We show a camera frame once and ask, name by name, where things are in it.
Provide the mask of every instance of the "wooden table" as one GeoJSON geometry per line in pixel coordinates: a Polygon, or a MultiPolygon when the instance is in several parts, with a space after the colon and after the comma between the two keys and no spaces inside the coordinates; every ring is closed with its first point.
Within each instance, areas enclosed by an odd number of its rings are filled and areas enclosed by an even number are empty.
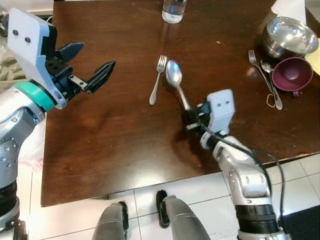
{"type": "Polygon", "coordinates": [[[175,95],[161,77],[149,105],[160,54],[176,60],[182,88],[196,105],[232,89],[231,134],[280,159],[319,151],[319,79],[299,98],[280,92],[284,110],[266,105],[268,88],[248,61],[270,17],[272,0],[188,0],[179,24],[161,18],[162,1],[55,2],[57,46],[84,41],[70,63],[88,79],[101,64],[114,72],[94,95],[80,94],[48,114],[41,203],[84,198],[218,172],[210,153],[188,136],[175,95]]]}

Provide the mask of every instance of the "silver fork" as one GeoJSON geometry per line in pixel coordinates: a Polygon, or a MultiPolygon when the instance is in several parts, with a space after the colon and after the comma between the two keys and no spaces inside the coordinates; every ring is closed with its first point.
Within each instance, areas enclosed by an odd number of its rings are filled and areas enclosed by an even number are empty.
{"type": "Polygon", "coordinates": [[[158,77],[156,78],[154,88],[153,88],[152,93],[149,98],[150,105],[154,105],[156,103],[159,78],[160,78],[160,75],[165,71],[166,64],[167,64],[167,57],[165,55],[161,55],[159,58],[158,64],[156,66],[156,71],[158,72],[158,77]]]}
{"type": "Polygon", "coordinates": [[[274,94],[274,91],[273,91],[273,89],[272,89],[272,87],[271,87],[271,84],[270,84],[269,80],[268,80],[267,77],[265,76],[265,73],[262,71],[262,69],[261,69],[261,67],[260,67],[260,65],[259,65],[259,63],[258,63],[258,61],[257,61],[256,55],[255,55],[255,50],[250,49],[250,50],[248,51],[248,55],[249,55],[249,62],[250,62],[253,66],[255,66],[257,69],[259,69],[259,72],[261,73],[261,75],[262,75],[262,77],[263,77],[266,85],[268,86],[269,91],[270,91],[272,94],[274,94]]]}

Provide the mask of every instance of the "glass of water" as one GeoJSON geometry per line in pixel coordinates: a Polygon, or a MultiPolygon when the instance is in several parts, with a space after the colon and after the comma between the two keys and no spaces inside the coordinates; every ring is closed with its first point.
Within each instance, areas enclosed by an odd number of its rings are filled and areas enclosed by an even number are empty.
{"type": "Polygon", "coordinates": [[[187,0],[164,0],[162,18],[169,24],[181,22],[184,16],[187,0]]]}

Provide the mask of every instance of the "stainless steel bowl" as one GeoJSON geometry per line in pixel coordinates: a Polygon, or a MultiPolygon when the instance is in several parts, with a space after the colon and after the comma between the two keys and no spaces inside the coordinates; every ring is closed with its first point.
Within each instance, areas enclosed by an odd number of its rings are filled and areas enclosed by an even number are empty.
{"type": "Polygon", "coordinates": [[[265,51],[276,59],[304,57],[314,52],[319,42],[317,35],[303,22],[278,16],[268,22],[262,33],[265,51]]]}

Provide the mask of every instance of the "spoon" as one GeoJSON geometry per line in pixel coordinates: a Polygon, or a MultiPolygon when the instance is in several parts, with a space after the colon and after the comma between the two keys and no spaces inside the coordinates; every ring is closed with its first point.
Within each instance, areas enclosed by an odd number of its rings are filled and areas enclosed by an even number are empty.
{"type": "Polygon", "coordinates": [[[180,87],[180,83],[182,81],[182,73],[179,65],[175,61],[168,61],[165,69],[165,77],[167,82],[178,91],[184,109],[190,110],[190,105],[184,95],[184,92],[180,87]]]}
{"type": "Polygon", "coordinates": [[[273,69],[271,67],[271,65],[268,62],[262,61],[260,62],[262,69],[267,72],[269,74],[269,78],[270,78],[270,84],[273,90],[273,97],[274,97],[274,103],[275,103],[275,107],[278,110],[281,110],[283,105],[282,105],[282,101],[279,97],[279,94],[277,92],[277,89],[275,88],[274,82],[272,81],[272,72],[273,69]]]}

